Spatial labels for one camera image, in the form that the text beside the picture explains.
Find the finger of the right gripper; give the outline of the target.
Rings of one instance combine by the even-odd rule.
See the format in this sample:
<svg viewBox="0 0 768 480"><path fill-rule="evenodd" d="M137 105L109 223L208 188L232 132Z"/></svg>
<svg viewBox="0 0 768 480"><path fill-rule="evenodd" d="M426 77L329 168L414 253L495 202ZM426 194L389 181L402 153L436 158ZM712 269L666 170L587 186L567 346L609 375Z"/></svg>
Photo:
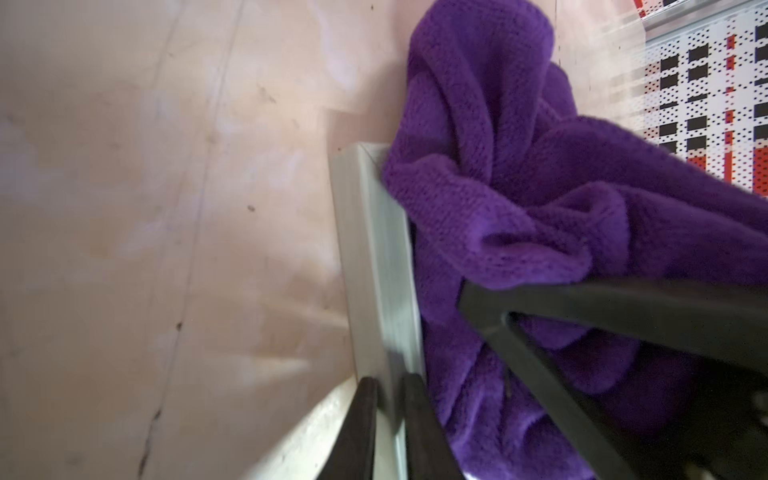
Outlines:
<svg viewBox="0 0 768 480"><path fill-rule="evenodd" d="M767 289L684 280L593 279L489 290L466 283L462 316L530 389L599 479L767 475ZM565 320L706 358L710 375L661 439L643 442L576 392L521 330Z"/></svg>

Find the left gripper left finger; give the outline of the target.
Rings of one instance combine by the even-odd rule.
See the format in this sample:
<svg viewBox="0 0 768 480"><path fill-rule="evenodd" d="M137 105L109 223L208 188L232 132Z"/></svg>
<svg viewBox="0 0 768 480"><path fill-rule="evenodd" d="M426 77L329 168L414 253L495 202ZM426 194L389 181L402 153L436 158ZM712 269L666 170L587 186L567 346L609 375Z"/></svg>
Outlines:
<svg viewBox="0 0 768 480"><path fill-rule="evenodd" d="M317 480L371 480L376 442L378 382L363 377Z"/></svg>

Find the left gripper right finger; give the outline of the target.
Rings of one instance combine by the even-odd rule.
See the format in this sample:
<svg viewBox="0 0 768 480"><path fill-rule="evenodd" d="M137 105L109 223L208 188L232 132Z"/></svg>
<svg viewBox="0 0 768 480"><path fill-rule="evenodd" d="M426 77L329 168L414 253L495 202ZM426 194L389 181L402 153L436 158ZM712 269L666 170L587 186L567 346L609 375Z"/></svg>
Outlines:
<svg viewBox="0 0 768 480"><path fill-rule="evenodd" d="M408 478L464 480L420 375L404 376L403 395Z"/></svg>

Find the green frame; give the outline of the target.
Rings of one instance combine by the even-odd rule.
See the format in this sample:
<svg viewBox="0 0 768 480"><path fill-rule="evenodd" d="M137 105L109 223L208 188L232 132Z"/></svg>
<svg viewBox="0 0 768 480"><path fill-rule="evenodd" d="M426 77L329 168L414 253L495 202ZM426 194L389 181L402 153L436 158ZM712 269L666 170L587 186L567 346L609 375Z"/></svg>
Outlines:
<svg viewBox="0 0 768 480"><path fill-rule="evenodd" d="M410 226L382 181L386 144L356 143L330 161L355 372L379 385L373 476L405 479L403 379L424 374Z"/></svg>

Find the purple microfiber cloth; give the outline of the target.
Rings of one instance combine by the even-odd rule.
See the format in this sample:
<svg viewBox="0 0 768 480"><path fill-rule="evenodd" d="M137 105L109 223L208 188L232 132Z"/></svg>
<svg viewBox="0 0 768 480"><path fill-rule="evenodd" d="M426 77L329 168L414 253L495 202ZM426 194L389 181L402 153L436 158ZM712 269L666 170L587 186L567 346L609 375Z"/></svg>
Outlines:
<svg viewBox="0 0 768 480"><path fill-rule="evenodd" d="M589 277L767 281L767 204L581 116L526 1L438 1L410 41L383 178L413 225L427 385L461 468L589 479L544 408L460 315L489 289Z"/></svg>

